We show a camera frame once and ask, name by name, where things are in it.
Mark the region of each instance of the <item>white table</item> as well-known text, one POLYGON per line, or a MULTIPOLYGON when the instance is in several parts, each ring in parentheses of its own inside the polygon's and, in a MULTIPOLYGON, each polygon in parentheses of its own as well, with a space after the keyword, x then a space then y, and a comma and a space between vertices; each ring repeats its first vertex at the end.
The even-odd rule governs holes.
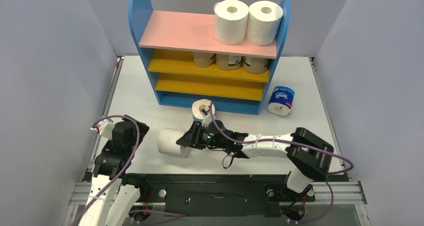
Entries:
MULTIPOLYGON (((215 115, 218 119, 225 119, 225 127, 233 131, 256 135, 282 135, 294 132, 296 127, 304 127, 334 146, 309 58, 282 57, 272 79, 268 99, 274 87, 278 85, 288 86, 295 91, 292 111, 286 117, 269 113, 268 104, 263 105, 258 116, 227 112, 217 112, 215 115)), ((294 164, 287 159, 256 157, 234 159, 232 166, 224 170, 222 160, 226 154, 207 149, 192 149, 186 158, 160 154, 157 150, 160 129, 188 130, 193 122, 192 112, 189 108, 158 104, 139 56, 126 56, 124 59, 109 109, 109 115, 115 114, 127 114, 150 126, 150 131, 138 148, 127 173, 288 174, 294 168, 294 164)), ((105 142, 104 138, 100 141, 97 154, 101 152, 105 142)), ((333 158, 330 171, 341 169, 340 161, 333 158)))

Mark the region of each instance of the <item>blue packaged paper roll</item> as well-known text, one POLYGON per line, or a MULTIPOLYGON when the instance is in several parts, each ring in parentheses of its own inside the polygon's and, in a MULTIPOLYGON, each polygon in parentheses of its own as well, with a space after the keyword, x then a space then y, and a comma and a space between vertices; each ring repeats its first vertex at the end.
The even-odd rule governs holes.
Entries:
POLYGON ((294 90, 286 86, 274 88, 268 103, 268 111, 281 116, 286 116, 292 110, 294 90))

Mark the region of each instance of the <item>gray wall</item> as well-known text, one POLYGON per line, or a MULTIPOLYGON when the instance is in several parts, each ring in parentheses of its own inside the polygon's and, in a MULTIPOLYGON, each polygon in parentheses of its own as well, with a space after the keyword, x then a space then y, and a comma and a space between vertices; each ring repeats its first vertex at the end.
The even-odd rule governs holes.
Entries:
POLYGON ((348 0, 314 61, 373 226, 424 225, 423 2, 348 0))
POLYGON ((0 224, 58 226, 116 57, 87 0, 0 0, 0 16, 0 224))
MULTIPOLYGON (((128 26, 129 0, 88 0, 118 54, 137 55, 128 26)), ((156 10, 213 14, 221 0, 151 0, 156 10)), ((258 0, 241 0, 250 5, 258 0)), ((291 0, 292 14, 283 55, 315 56, 346 0, 291 0)))

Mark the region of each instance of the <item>purple cable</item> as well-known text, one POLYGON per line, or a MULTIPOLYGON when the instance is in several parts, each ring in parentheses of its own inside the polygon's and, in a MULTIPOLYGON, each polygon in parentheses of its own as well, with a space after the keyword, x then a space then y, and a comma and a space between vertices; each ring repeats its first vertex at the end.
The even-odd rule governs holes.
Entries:
POLYGON ((328 188, 330 189, 330 193, 331 193, 331 203, 330 203, 330 206, 328 207, 327 211, 325 213, 323 213, 321 216, 318 216, 314 219, 298 221, 297 224, 299 224, 299 225, 300 224, 306 224, 306 223, 310 223, 310 222, 313 222, 313 221, 320 220, 320 219, 324 218, 330 212, 330 210, 333 208, 333 203, 334 203, 333 189, 331 188, 330 184, 327 181, 324 181, 324 183, 326 183, 328 185, 328 188))
MULTIPOLYGON (((99 120, 97 120, 91 127, 94 128, 96 126, 97 123, 99 123, 102 120, 105 119, 110 119, 110 118, 123 118, 123 119, 127 119, 131 122, 134 123, 135 125, 135 129, 137 130, 137 132, 140 132, 139 126, 137 125, 137 122, 131 118, 131 117, 127 117, 127 116, 123 116, 123 115, 109 115, 109 116, 105 116, 103 118, 100 118, 99 120)), ((134 155, 136 154, 136 150, 139 146, 139 141, 140 141, 140 134, 137 134, 137 138, 135 140, 135 146, 131 152, 131 155, 128 158, 128 161, 124 164, 124 166, 122 167, 122 169, 117 173, 117 175, 103 188, 101 189, 96 196, 84 207, 84 209, 81 211, 81 213, 75 218, 75 220, 72 222, 71 226, 75 226, 77 225, 77 222, 79 222, 81 220, 81 218, 83 217, 84 213, 90 208, 90 206, 96 201, 96 199, 98 197, 100 197, 102 195, 102 193, 109 188, 109 186, 111 186, 118 178, 119 176, 121 176, 121 174, 128 168, 128 166, 130 165, 131 160, 134 158, 134 155)))
MULTIPOLYGON (((210 105, 209 105, 209 109, 212 109, 212 102, 210 103, 210 105)), ((353 169, 354 168, 354 164, 352 163, 352 161, 350 161, 349 159, 347 159, 347 158, 345 158, 345 157, 343 157, 343 156, 340 156, 340 155, 336 155, 336 154, 334 154, 334 153, 330 153, 330 152, 328 152, 328 151, 324 151, 324 150, 322 150, 322 149, 319 149, 319 148, 317 148, 317 147, 314 147, 314 146, 310 146, 310 145, 307 145, 307 144, 303 144, 303 143, 299 143, 299 142, 294 142, 294 141, 289 141, 289 140, 280 140, 280 139, 259 139, 259 140, 252 140, 252 141, 240 141, 240 140, 235 140, 235 139, 233 139, 233 138, 231 138, 230 136, 228 136, 228 135, 226 135, 221 129, 220 129, 220 127, 218 126, 218 124, 217 124, 217 122, 215 121, 215 116, 213 115, 213 114, 210 114, 210 118, 212 119, 212 122, 213 122, 213 124, 215 125, 215 128, 222 134, 222 136, 224 136, 226 139, 228 139, 228 140, 230 140, 230 141, 233 141, 233 142, 236 142, 236 143, 239 143, 239 144, 254 144, 254 143, 256 143, 256 142, 266 142, 266 141, 269 141, 269 142, 279 142, 279 143, 285 143, 285 144, 291 144, 291 145, 297 145, 297 146, 300 146, 300 147, 304 147, 304 148, 308 148, 308 149, 310 149, 310 150, 314 150, 314 151, 318 151, 318 152, 320 152, 320 153, 323 153, 323 154, 325 154, 325 155, 329 155, 329 156, 332 156, 332 157, 336 157, 336 158, 338 158, 338 159, 341 159, 341 160, 343 160, 343 161, 346 161, 346 162, 348 162, 349 163, 349 167, 347 168, 347 169, 344 169, 344 170, 339 170, 339 171, 335 171, 335 172, 330 172, 329 174, 331 174, 331 175, 334 175, 334 174, 340 174, 340 173, 345 173, 345 172, 347 172, 347 171, 349 171, 349 170, 351 170, 351 169, 353 169)))
POLYGON ((167 220, 162 220, 162 221, 157 221, 157 222, 143 222, 141 221, 140 224, 142 225, 157 225, 157 224, 162 224, 162 223, 166 223, 169 221, 174 221, 174 220, 179 220, 181 218, 184 218, 185 215, 180 215, 180 214, 173 214, 173 213, 166 213, 166 212, 161 212, 161 211, 154 211, 154 210, 133 210, 129 212, 130 214, 136 214, 136 213, 151 213, 151 214, 160 214, 160 215, 168 215, 168 216, 175 216, 175 218, 172 219, 167 219, 167 220))

